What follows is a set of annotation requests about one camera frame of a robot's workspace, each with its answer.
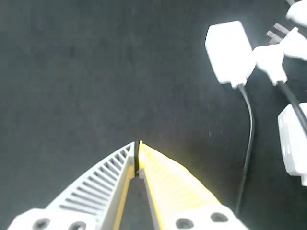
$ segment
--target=plug prong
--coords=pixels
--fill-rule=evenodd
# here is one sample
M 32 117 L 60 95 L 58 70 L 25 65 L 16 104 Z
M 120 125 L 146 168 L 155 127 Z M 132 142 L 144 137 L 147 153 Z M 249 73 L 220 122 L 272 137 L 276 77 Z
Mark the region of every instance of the plug prong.
M 270 41 L 269 41 L 269 45 L 276 45 L 278 44 L 279 42 L 277 42 L 274 38 L 272 38 Z
M 295 3 L 294 0 L 286 0 L 286 2 L 287 2 L 290 6 L 292 6 L 292 5 Z
M 266 34 L 268 37 L 271 38 L 276 44 L 280 43 L 282 41 L 282 38 L 279 37 L 278 35 L 274 34 L 272 31 L 268 31 Z
M 279 30 L 280 32 L 284 33 L 285 35 L 287 35 L 288 33 L 290 33 L 290 30 L 288 30 L 287 28 L 283 27 L 282 25 L 280 25 L 279 23 L 276 23 L 274 25 L 274 28 Z

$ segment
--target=dark table surface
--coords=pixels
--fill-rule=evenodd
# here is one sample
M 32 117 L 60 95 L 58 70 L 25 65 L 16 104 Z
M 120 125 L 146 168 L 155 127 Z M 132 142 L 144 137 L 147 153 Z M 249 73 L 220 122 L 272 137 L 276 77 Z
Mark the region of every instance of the dark table surface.
M 241 20 L 252 46 L 264 45 L 287 8 L 282 0 L 1 1 L 0 228 L 140 139 L 233 208 L 248 112 L 237 90 L 217 82 L 206 32 Z M 307 65 L 284 67 L 307 101 Z M 276 119 L 287 101 L 259 70 L 247 90 L 257 127 L 241 219 L 252 230 L 307 229 L 306 191 L 280 148 Z M 143 184 L 134 183 L 121 228 L 152 229 Z

